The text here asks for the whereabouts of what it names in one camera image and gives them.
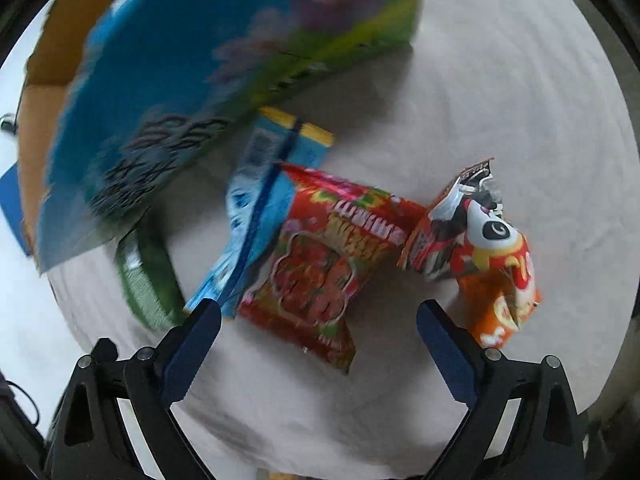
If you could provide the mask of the orange panda snack packet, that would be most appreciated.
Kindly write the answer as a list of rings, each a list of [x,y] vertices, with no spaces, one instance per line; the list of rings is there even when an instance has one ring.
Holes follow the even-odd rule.
[[[464,168],[426,208],[398,266],[455,280],[465,328],[483,348],[503,347],[541,302],[527,238],[503,217],[490,159]]]

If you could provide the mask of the red snack packet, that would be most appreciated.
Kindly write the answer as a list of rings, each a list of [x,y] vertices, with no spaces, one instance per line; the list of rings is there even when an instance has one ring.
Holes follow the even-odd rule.
[[[390,192],[289,164],[294,196],[258,280],[239,315],[347,373],[356,346],[349,301],[399,252],[423,206]]]

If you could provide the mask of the light blue snack packet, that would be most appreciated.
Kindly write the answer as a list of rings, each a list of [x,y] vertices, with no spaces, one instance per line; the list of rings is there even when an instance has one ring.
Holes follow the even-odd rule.
[[[333,134],[326,129],[274,107],[259,110],[227,188],[228,244],[186,303],[186,312],[211,299],[225,318],[235,317],[292,204],[294,188],[281,165],[316,169],[332,145]]]

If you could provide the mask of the open cardboard box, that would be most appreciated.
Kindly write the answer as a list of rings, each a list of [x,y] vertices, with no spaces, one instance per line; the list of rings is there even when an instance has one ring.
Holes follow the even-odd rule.
[[[55,0],[17,112],[40,271],[110,240],[266,104],[408,42],[421,0]]]

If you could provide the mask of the green snack packet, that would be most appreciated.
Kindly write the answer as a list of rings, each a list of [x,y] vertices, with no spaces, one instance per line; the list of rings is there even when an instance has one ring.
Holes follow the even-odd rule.
[[[115,264],[122,294],[132,314],[161,332],[186,319],[186,300],[158,229],[141,219],[117,244]]]

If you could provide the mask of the blue foam mat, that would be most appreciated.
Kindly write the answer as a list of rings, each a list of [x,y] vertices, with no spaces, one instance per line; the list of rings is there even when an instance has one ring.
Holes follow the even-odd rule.
[[[24,212],[21,203],[20,184],[18,183],[17,164],[12,165],[0,180],[1,210],[8,226],[26,257],[30,256],[30,248],[23,232]]]

